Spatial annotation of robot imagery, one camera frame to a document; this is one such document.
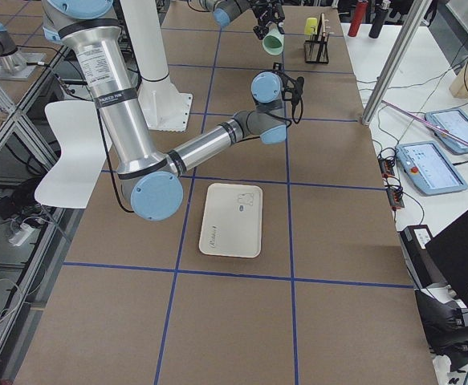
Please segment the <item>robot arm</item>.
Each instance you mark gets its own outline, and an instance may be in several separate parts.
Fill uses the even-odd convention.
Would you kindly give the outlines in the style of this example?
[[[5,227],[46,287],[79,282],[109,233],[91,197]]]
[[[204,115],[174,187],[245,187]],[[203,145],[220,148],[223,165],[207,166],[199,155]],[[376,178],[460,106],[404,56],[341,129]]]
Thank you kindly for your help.
[[[221,27],[229,26],[236,18],[247,10],[251,10],[256,19],[253,32],[259,40],[264,39],[272,25],[280,34],[285,34],[283,23],[285,14],[283,3],[277,0],[200,0],[199,6],[205,12],[211,12],[215,22]]]
[[[119,157],[124,197],[139,217],[171,217],[183,199],[180,175],[224,149],[249,136],[264,144],[286,139],[287,76],[274,68],[251,83],[254,110],[238,112],[213,130],[160,152],[150,130],[184,128],[192,97],[180,93],[170,79],[156,4],[45,1],[43,11],[46,37],[76,55],[99,124]]]

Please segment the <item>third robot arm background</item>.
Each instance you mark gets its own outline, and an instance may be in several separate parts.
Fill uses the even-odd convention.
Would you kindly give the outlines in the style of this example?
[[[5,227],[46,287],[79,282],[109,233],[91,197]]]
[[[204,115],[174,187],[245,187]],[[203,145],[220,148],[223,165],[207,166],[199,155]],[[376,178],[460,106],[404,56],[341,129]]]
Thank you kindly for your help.
[[[0,23],[0,79],[26,81],[34,71],[27,58]]]

